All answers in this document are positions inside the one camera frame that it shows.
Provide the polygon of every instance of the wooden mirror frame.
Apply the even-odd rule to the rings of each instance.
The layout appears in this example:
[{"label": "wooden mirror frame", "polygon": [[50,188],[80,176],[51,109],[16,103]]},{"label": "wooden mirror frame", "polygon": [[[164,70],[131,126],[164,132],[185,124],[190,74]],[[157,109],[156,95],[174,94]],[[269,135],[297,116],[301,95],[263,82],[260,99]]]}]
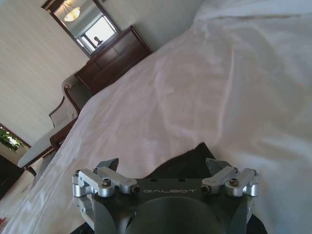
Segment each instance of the wooden mirror frame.
[{"label": "wooden mirror frame", "polygon": [[[93,56],[92,53],[90,54],[83,46],[79,44],[79,42],[76,40],[74,35],[68,30],[68,28],[57,18],[57,16],[54,14],[54,12],[59,8],[59,6],[64,2],[65,0],[48,0],[44,5],[42,5],[42,8],[46,10],[54,19],[55,21],[64,29],[64,31],[67,33],[67,35],[76,43],[77,46],[89,57],[91,58]],[[104,16],[108,18],[108,20],[112,23],[112,25],[115,27],[117,31],[117,35],[120,33],[120,28],[116,25],[112,17],[109,15],[109,13],[103,8],[103,6],[99,3],[98,0],[91,0],[95,3],[95,5],[100,9],[100,11],[103,13]]]}]

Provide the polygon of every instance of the bolt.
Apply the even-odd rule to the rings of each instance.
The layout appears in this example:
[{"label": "bolt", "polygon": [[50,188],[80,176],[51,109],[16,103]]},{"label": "bolt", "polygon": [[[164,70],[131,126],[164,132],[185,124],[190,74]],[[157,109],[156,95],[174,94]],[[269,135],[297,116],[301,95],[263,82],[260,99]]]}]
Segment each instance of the bolt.
[{"label": "bolt", "polygon": [[200,190],[204,195],[208,195],[210,193],[210,188],[208,186],[201,186]]},{"label": "bolt", "polygon": [[134,185],[131,187],[130,195],[138,195],[140,192],[140,187],[138,185]]},{"label": "bolt", "polygon": [[237,187],[239,185],[239,181],[236,178],[231,178],[230,179],[230,184],[234,187]]},{"label": "bolt", "polygon": [[102,185],[103,186],[110,186],[111,185],[111,179],[110,178],[102,179]]}]

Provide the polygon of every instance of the black fabric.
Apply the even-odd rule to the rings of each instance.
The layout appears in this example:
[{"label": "black fabric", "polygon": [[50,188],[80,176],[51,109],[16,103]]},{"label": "black fabric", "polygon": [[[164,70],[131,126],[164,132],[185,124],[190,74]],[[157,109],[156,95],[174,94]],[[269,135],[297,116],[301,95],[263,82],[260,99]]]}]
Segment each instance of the black fabric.
[{"label": "black fabric", "polygon": [[[146,178],[207,178],[211,177],[206,159],[215,159],[205,143],[160,165]],[[93,230],[84,223],[71,234],[93,234]],[[247,234],[267,234],[262,222],[254,215],[247,224]]]},{"label": "black fabric", "polygon": [[156,168],[146,178],[207,178],[211,174],[206,158],[215,159],[205,143],[180,156],[174,157]]}]

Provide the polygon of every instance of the bed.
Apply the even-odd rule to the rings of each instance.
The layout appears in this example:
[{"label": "bed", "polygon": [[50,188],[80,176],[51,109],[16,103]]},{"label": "bed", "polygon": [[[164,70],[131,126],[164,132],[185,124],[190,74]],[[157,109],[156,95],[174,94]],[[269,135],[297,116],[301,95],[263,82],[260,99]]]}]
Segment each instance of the bed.
[{"label": "bed", "polygon": [[70,233],[84,221],[71,176],[119,157],[140,178],[205,142],[261,175],[255,214],[269,233],[312,229],[311,3],[205,1],[181,36],[102,90],[4,233]]}]

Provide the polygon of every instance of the white bed sheet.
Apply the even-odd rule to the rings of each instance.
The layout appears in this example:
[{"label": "white bed sheet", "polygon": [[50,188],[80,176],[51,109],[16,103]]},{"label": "white bed sheet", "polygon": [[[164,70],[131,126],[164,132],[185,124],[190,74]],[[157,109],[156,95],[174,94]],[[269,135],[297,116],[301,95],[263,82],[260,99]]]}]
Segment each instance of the white bed sheet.
[{"label": "white bed sheet", "polygon": [[312,16],[302,2],[204,3],[188,31],[85,105],[4,233],[82,224],[76,169],[119,157],[120,173],[144,177],[202,141],[218,159],[259,171],[255,214],[269,233],[310,233]]}]

